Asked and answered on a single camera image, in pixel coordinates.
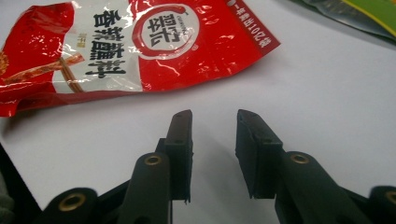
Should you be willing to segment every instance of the screw hole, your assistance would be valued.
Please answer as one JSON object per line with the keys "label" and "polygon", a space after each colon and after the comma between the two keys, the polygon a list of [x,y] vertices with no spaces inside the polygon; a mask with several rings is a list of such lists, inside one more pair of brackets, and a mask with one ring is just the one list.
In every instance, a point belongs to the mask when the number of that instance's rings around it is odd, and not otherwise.
{"label": "screw hole", "polygon": [[63,212],[73,211],[78,207],[82,206],[85,203],[86,199],[87,198],[82,193],[69,194],[59,203],[59,210]]}
{"label": "screw hole", "polygon": [[150,156],[145,159],[145,164],[147,165],[157,165],[161,163],[162,159],[159,156]]}
{"label": "screw hole", "polygon": [[134,224],[150,224],[150,220],[148,217],[139,217],[134,221]]}
{"label": "screw hole", "polygon": [[293,154],[291,155],[291,160],[296,162],[296,163],[300,163],[300,164],[307,164],[309,163],[309,159],[301,154]]}

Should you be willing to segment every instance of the red plastic bag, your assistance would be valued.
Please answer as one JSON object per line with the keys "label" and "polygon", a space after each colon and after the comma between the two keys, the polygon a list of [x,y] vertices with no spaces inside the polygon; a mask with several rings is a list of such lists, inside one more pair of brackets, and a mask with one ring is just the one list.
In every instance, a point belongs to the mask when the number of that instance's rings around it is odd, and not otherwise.
{"label": "red plastic bag", "polygon": [[242,0],[30,7],[0,51],[0,116],[186,88],[234,75],[278,45]]}

